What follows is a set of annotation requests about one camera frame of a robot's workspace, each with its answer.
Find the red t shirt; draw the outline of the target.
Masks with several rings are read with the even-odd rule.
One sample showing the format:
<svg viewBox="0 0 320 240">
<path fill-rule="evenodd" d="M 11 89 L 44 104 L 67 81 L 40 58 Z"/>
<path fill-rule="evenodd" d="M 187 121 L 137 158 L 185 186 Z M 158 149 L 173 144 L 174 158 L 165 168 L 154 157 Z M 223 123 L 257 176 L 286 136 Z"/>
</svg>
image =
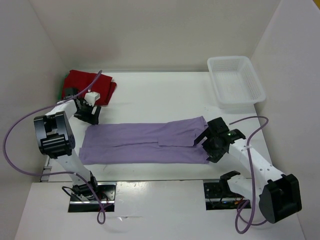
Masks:
<svg viewBox="0 0 320 240">
<path fill-rule="evenodd" d="M 78 70 L 70 70 L 68 76 L 64 79 L 61 98 L 65 97 L 65 89 L 75 88 L 78 92 L 83 91 L 94 80 L 96 73 L 89 73 Z M 117 87 L 111 76 L 101 75 L 91 87 L 92 92 L 100 94 L 100 98 L 95 102 L 97 106 L 107 106 Z"/>
</svg>

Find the green t shirt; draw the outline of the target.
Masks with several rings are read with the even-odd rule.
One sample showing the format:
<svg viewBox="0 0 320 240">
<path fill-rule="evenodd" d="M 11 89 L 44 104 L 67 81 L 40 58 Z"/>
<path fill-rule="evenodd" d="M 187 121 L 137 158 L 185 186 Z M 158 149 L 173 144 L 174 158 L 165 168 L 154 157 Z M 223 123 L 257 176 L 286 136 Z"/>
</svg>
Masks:
<svg viewBox="0 0 320 240">
<path fill-rule="evenodd" d="M 57 100 L 60 101 L 62 99 L 63 95 L 63 89 L 64 89 L 64 83 L 65 79 L 68 77 L 69 73 L 67 73 L 62 80 L 60 81 L 59 88 L 58 88 L 58 94 L 57 94 Z"/>
</svg>

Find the lavender t shirt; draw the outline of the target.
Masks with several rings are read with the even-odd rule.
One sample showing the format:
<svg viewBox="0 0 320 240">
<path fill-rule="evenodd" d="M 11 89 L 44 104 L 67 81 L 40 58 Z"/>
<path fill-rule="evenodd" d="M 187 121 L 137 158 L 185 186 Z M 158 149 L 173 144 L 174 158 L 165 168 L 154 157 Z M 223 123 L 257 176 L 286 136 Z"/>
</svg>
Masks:
<svg viewBox="0 0 320 240">
<path fill-rule="evenodd" d="M 207 128 L 204 117 L 167 123 L 92 125 L 79 149 L 84 165 L 208 164 L 195 139 Z"/>
</svg>

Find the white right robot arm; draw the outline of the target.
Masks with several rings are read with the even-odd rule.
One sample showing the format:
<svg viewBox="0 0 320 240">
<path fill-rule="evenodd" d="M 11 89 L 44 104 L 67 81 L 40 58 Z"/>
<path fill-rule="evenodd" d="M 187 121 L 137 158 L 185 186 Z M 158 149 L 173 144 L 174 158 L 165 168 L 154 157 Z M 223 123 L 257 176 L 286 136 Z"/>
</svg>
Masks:
<svg viewBox="0 0 320 240">
<path fill-rule="evenodd" d="M 254 180 L 245 178 L 235 170 L 222 175 L 219 191 L 223 196 L 237 193 L 249 199 L 251 205 L 258 207 L 261 215 L 271 224 L 302 210 L 298 179 L 270 164 L 247 143 L 245 135 L 238 129 L 206 129 L 194 140 L 194 145 L 202 145 L 212 163 L 229 154 L 253 173 Z"/>
</svg>

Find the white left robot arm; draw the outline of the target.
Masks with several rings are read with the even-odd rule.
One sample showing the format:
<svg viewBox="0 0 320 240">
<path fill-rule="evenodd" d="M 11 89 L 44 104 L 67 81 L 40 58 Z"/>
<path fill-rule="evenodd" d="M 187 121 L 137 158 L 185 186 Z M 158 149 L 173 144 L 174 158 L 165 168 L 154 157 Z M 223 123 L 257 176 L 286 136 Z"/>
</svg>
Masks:
<svg viewBox="0 0 320 240">
<path fill-rule="evenodd" d="M 92 172 L 81 162 L 75 152 L 76 140 L 69 119 L 73 116 L 91 125 L 99 123 L 101 107 L 96 105 L 100 94 L 87 91 L 77 96 L 79 91 L 66 88 L 64 97 L 51 111 L 34 118 L 35 135 L 39 151 L 50 159 L 56 160 L 72 180 L 71 191 L 77 197 L 94 200 L 100 188 Z"/>
</svg>

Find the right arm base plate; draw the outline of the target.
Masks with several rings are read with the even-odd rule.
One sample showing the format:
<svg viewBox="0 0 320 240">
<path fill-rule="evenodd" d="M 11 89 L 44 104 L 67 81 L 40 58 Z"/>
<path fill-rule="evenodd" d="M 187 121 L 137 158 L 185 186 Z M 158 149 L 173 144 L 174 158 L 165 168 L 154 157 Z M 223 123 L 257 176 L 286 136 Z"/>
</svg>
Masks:
<svg viewBox="0 0 320 240">
<path fill-rule="evenodd" d="M 203 190 L 207 211 L 234 210 L 247 198 L 229 190 L 223 191 L 218 180 L 204 180 Z"/>
</svg>

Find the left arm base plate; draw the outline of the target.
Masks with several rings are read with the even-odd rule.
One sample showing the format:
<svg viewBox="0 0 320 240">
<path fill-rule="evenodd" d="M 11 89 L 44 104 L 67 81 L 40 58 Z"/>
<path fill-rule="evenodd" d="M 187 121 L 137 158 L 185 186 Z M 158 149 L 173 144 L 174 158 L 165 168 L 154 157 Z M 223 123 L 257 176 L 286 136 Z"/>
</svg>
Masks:
<svg viewBox="0 0 320 240">
<path fill-rule="evenodd" d="M 106 212 L 114 212 L 116 198 L 116 182 L 99 182 L 98 198 L 100 199 Z M 89 199 L 76 193 L 67 186 L 62 187 L 63 191 L 69 196 L 69 213 L 97 213 L 101 208 L 95 198 Z"/>
</svg>

